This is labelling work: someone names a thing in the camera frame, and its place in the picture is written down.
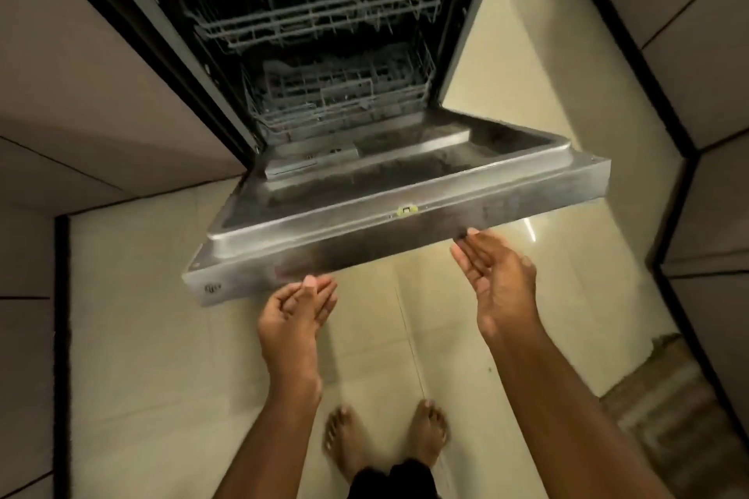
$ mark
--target leg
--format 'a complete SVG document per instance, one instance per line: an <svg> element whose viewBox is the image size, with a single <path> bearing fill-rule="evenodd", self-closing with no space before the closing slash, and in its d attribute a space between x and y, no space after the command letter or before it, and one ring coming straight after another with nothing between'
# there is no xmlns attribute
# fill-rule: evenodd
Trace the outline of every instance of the leg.
<svg viewBox="0 0 749 499"><path fill-rule="evenodd" d="M390 470L390 484L396 497L437 497L431 468L449 439L447 418L435 403L422 400L408 429L408 459Z"/></svg>
<svg viewBox="0 0 749 499"><path fill-rule="evenodd" d="M364 435L356 413L340 406L330 413L323 449L351 486L348 499L380 499L389 493L387 475L371 466L364 449Z"/></svg>

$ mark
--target person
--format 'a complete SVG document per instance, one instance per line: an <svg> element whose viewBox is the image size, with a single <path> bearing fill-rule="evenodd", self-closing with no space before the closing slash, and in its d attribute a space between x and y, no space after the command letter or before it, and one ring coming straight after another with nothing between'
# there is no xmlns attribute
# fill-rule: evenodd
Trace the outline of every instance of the person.
<svg viewBox="0 0 749 499"><path fill-rule="evenodd" d="M546 334L530 260L492 231L470 229L450 250L473 286L479 331L548 496L672 497ZM216 499L296 496L322 392L315 338L337 302L335 287L330 276L308 276L270 296L257 324L267 401ZM350 499L436 497L430 467L449 436L444 411L421 401L409 456L385 475L370 464L356 412L342 406L327 420L323 451L349 482Z"/></svg>

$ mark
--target dishwasher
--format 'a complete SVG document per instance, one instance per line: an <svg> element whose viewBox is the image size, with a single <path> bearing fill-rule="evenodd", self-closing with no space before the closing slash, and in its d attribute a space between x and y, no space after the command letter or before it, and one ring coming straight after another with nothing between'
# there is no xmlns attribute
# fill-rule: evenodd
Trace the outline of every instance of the dishwasher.
<svg viewBox="0 0 749 499"><path fill-rule="evenodd" d="M202 305L606 192L566 138L441 106L482 0L114 1L248 166L183 274Z"/></svg>

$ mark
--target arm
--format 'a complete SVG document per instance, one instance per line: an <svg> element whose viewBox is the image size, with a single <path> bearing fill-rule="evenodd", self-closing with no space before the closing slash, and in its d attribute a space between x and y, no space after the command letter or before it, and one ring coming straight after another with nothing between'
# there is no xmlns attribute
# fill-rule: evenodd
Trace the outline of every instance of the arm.
<svg viewBox="0 0 749 499"><path fill-rule="evenodd" d="M536 268L491 231L451 248L478 299L478 323L550 499L672 496L546 334Z"/></svg>
<svg viewBox="0 0 749 499"><path fill-rule="evenodd" d="M322 392L315 338L335 287L330 277L306 277L268 300L257 324L268 397L214 499L295 499Z"/></svg>

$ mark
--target dishwasher rack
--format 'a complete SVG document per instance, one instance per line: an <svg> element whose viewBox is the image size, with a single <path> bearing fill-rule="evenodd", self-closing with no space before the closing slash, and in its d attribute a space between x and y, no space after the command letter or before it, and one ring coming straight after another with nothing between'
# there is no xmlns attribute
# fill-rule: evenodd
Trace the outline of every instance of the dishwasher rack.
<svg viewBox="0 0 749 499"><path fill-rule="evenodd" d="M389 44L351 58L294 65L267 61L254 79L243 68L250 114L269 144L303 140L426 106L435 63L426 42Z"/></svg>
<svg viewBox="0 0 749 499"><path fill-rule="evenodd" d="M183 4L184 14L195 22L204 40L217 40L225 53L242 53L263 42L289 45L316 39L324 32L355 32L361 24L392 29L404 15L434 22L444 0L304 0L276 8L274 0L257 0L264 10L222 18L215 0Z"/></svg>

